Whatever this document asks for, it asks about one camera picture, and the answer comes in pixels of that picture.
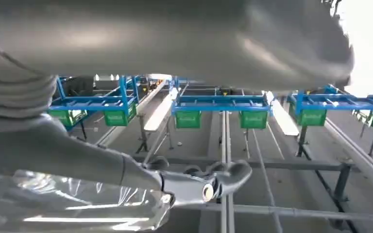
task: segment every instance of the transparent plastic wrap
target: transparent plastic wrap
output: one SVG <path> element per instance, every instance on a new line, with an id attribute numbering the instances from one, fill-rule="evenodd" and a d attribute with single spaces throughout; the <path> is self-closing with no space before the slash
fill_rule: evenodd
<path id="1" fill-rule="evenodd" d="M 171 195 L 32 171 L 0 175 L 0 233 L 155 230 Z"/>

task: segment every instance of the blue steel rack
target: blue steel rack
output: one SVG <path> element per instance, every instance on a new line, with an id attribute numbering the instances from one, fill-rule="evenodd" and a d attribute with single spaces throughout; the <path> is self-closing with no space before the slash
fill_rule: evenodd
<path id="1" fill-rule="evenodd" d="M 127 84 L 132 82 L 133 92 L 127 95 Z M 127 79 L 126 76 L 121 76 L 119 79 L 119 87 L 107 93 L 104 96 L 98 97 L 66 97 L 62 88 L 61 79 L 57 80 L 60 98 L 55 99 L 50 110 L 87 110 L 87 111 L 104 111 L 104 110 L 123 110 L 128 113 L 128 106 L 135 101 L 138 102 L 138 89 L 136 85 L 136 77 Z"/>
<path id="2" fill-rule="evenodd" d="M 178 111 L 269 111 L 270 106 L 265 96 L 222 96 L 217 95 L 217 87 L 214 87 L 214 95 L 211 96 L 184 96 L 183 93 L 193 85 L 187 83 L 183 92 L 172 105 L 172 113 Z"/>
<path id="3" fill-rule="evenodd" d="M 294 113 L 298 116 L 302 110 L 370 110 L 373 115 L 373 95 L 369 95 L 366 98 L 359 98 L 354 95 L 337 94 L 338 90 L 333 86 L 326 86 L 326 90 L 332 92 L 335 90 L 336 94 L 312 94 L 306 95 L 303 90 L 298 91 L 297 94 L 291 94 L 288 96 L 288 102 L 292 103 L 295 111 Z M 364 132 L 365 126 L 363 126 L 361 136 Z M 303 125 L 301 129 L 300 138 L 298 141 L 299 149 L 297 156 L 301 157 L 304 150 L 303 146 L 305 143 L 305 135 L 307 126 Z M 369 156 L 373 153 L 373 142 L 371 144 Z"/>
<path id="4" fill-rule="evenodd" d="M 304 91 L 289 95 L 288 100 L 296 106 L 298 115 L 302 110 L 373 110 L 373 95 L 359 98 L 347 94 L 312 94 Z"/>

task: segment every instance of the metal pipe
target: metal pipe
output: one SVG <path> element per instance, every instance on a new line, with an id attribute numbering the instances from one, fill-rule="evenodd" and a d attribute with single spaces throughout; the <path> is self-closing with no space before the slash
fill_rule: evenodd
<path id="1" fill-rule="evenodd" d="M 226 139 L 226 162 L 230 164 L 231 159 L 231 136 L 229 127 L 229 112 L 225 112 L 225 139 Z M 235 232 L 235 220 L 234 220 L 234 196 L 232 194 L 226 197 L 227 200 L 227 219 L 228 219 L 228 232 Z"/>
<path id="2" fill-rule="evenodd" d="M 256 135 L 255 135 L 255 130 L 252 130 L 252 132 L 254 134 L 254 140 L 255 140 L 255 144 L 256 144 L 258 159 L 259 159 L 259 162 L 260 162 L 260 165 L 261 165 L 262 175 L 264 176 L 265 186 L 267 187 L 268 198 L 270 199 L 270 204 L 272 206 L 275 206 L 275 199 L 274 199 L 274 196 L 273 196 L 272 191 L 271 191 L 270 181 L 268 180 L 267 170 L 265 169 L 264 160 L 262 158 L 261 149 L 259 148 L 259 143 L 258 143 L 258 140 L 257 140 Z M 278 233 L 282 233 L 283 230 L 282 230 L 282 226 L 281 226 L 281 222 L 279 220 L 278 214 L 273 213 L 272 217 L 274 219 L 276 231 Z"/>
<path id="3" fill-rule="evenodd" d="M 205 210 L 205 211 L 219 211 L 220 205 L 214 203 L 207 203 L 204 205 L 190 205 L 182 208 Z M 326 218 L 326 219 L 341 219 L 341 220 L 356 220 L 356 221 L 373 221 L 373 215 L 358 214 L 358 213 L 340 213 L 319 210 L 300 210 L 296 208 L 285 208 L 276 206 L 257 206 L 257 205 L 234 205 L 235 213 L 245 214 L 259 214 L 271 215 L 276 213 L 280 216 L 289 217 L 309 217 L 309 218 Z"/>
<path id="4" fill-rule="evenodd" d="M 226 164 L 226 132 L 225 132 L 225 111 L 222 112 L 222 144 L 221 144 L 221 161 Z M 227 204 L 226 197 L 221 199 L 221 233 L 227 233 Z"/>
<path id="5" fill-rule="evenodd" d="M 330 119 L 326 120 L 325 127 L 334 137 L 340 138 L 344 145 L 348 146 L 355 152 L 351 153 L 352 160 L 373 183 L 373 158 L 368 156 L 362 148 L 345 135 Z"/>

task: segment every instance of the blue metal frame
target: blue metal frame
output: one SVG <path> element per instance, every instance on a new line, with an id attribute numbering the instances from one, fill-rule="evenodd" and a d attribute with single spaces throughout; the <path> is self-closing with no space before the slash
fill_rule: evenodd
<path id="1" fill-rule="evenodd" d="M 296 114 L 303 109 L 311 110 L 373 110 L 373 95 L 358 98 L 347 94 L 305 95 L 303 91 L 292 94 L 288 100 L 295 103 Z"/>
<path id="2" fill-rule="evenodd" d="M 269 111 L 270 106 L 264 96 L 217 96 L 214 87 L 213 96 L 178 95 L 172 104 L 172 113 L 177 111 Z"/>
<path id="3" fill-rule="evenodd" d="M 133 94 L 127 96 L 127 84 L 132 82 L 134 88 Z M 57 86 L 60 92 L 60 98 L 52 101 L 50 106 L 51 110 L 87 110 L 87 111 L 105 111 L 105 110 L 123 110 L 128 115 L 128 106 L 133 101 L 137 103 L 138 92 L 136 85 L 136 77 L 132 80 L 128 80 L 126 76 L 121 76 L 119 79 L 119 87 L 113 91 L 100 97 L 66 97 L 63 92 L 62 81 L 60 78 L 57 79 Z M 112 96 L 117 92 L 120 92 L 120 96 Z"/>

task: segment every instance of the white wall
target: white wall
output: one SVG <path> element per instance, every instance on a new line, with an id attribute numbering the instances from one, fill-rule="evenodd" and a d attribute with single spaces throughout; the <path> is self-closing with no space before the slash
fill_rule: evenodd
<path id="1" fill-rule="evenodd" d="M 373 94 L 373 0 L 343 0 L 338 13 L 356 59 L 352 85 L 346 90 L 359 96 Z"/>

